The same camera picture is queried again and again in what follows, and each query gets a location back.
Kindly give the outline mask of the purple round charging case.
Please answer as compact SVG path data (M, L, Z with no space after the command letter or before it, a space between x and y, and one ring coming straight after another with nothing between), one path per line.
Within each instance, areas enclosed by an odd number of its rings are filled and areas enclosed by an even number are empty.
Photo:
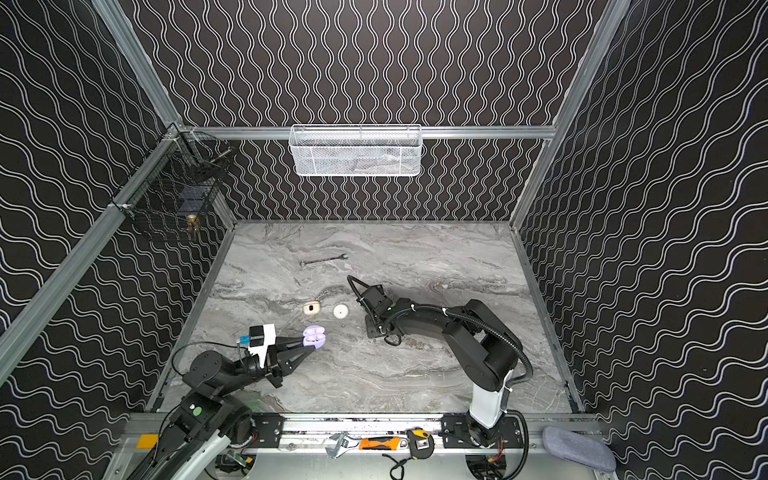
M315 349L321 348L326 342L325 328L319 325L311 325L303 331L303 345L312 346Z

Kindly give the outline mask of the white round charging case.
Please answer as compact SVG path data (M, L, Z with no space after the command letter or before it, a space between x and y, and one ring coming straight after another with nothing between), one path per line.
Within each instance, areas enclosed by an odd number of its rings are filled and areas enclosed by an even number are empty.
M344 319L349 314L349 308L345 304L337 304L333 307L332 314L336 319Z

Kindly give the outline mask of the cream earbud charging case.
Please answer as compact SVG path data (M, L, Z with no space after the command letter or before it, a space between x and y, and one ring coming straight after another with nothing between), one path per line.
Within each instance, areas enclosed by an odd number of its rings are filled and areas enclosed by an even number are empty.
M308 302L303 305L302 312L304 315L312 316L316 315L321 311L321 305L317 301Z

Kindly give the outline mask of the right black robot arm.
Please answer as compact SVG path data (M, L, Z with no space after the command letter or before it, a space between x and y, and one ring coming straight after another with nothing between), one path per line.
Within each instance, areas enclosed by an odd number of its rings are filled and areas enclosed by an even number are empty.
M499 446L511 387L532 379L534 367L521 340L483 302L442 307L390 298L382 285L349 275L365 311L367 335L398 346L407 336L444 341L473 384L464 426L453 436L478 447Z

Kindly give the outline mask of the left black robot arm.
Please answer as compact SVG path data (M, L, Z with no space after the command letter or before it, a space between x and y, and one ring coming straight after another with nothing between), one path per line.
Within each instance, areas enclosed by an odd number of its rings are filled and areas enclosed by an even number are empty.
M235 394L262 380L281 387L325 342L321 329L285 337L267 325L253 327L231 346L235 360L214 349L199 353L182 375L189 391L165 416L156 443L128 477L196 479L226 451L249 446L258 427L252 408Z

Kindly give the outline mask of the steel combination wrench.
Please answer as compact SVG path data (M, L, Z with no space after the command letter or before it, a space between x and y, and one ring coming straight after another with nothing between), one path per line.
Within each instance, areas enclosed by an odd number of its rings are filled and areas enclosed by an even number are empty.
M313 260L301 260L299 262L299 266L305 267L305 266L308 266L308 265L332 262L332 261L336 261L336 260L346 260L348 258L349 258L348 254L342 253L340 255L333 256L333 257L327 257L327 258L321 258L321 259L313 259Z

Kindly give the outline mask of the adjustable wrench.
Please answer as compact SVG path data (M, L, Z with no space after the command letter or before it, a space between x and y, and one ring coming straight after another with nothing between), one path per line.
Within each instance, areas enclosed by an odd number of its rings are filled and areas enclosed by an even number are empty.
M331 443L325 448L325 451L332 459L339 458L347 451L357 448L357 441L346 432L333 434L329 437L329 440Z

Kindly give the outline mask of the yellow black tape measure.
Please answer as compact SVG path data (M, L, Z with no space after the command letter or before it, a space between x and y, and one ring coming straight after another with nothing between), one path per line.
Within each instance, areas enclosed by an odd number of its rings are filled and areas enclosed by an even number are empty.
M433 436L423 429L411 429L406 431L410 458L413 460L425 460L430 458L435 451Z

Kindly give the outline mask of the yellow label plate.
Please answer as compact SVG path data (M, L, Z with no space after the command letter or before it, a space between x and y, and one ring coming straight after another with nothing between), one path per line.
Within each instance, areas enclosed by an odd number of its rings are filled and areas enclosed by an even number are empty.
M138 450L152 450L158 443L158 434L143 434L139 437L136 448Z

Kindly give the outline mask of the brass fitting in basket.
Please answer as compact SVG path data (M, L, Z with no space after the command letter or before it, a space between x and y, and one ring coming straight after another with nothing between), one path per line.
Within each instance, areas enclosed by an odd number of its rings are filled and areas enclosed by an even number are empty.
M186 230L189 234L196 233L199 231L200 228L200 222L198 219L198 216L195 214L190 214L186 216Z

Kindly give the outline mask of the grey cloth pad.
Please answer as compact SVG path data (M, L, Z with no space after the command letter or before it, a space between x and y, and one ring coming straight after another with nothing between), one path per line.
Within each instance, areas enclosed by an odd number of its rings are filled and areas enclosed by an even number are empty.
M545 427L542 431L542 443L549 454L561 460L603 473L613 473L617 468L615 456L608 446L573 431Z

